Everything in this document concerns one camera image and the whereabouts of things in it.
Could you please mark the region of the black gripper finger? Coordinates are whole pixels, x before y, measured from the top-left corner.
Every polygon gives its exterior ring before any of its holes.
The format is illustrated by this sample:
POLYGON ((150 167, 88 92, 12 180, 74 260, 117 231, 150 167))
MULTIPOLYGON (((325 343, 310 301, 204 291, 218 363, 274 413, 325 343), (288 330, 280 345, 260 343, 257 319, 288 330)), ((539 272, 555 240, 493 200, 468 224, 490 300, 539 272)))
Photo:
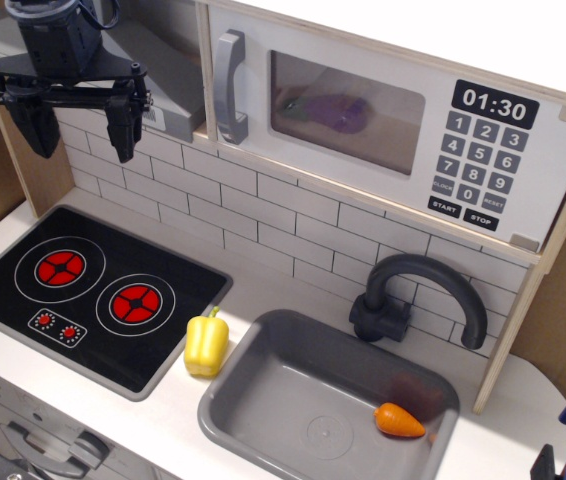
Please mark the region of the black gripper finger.
POLYGON ((133 158, 135 145, 141 139, 142 108, 127 96, 115 96, 106 102, 104 111, 111 145, 119 162, 127 163, 133 158))
POLYGON ((16 101, 8 102, 7 110, 31 149, 50 159, 60 140, 60 128, 53 109, 41 102, 16 101))

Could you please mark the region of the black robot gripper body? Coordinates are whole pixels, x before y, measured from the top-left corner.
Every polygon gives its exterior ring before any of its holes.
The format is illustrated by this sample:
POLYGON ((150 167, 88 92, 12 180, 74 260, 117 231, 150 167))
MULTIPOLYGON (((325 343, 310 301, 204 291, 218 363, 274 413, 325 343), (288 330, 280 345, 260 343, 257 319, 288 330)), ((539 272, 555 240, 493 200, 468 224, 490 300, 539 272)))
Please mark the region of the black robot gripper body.
POLYGON ((147 111, 147 68, 108 52, 102 33, 115 28, 121 6, 107 21, 92 1, 7 1, 27 52, 0 59, 0 104, 13 110, 93 108, 147 111))

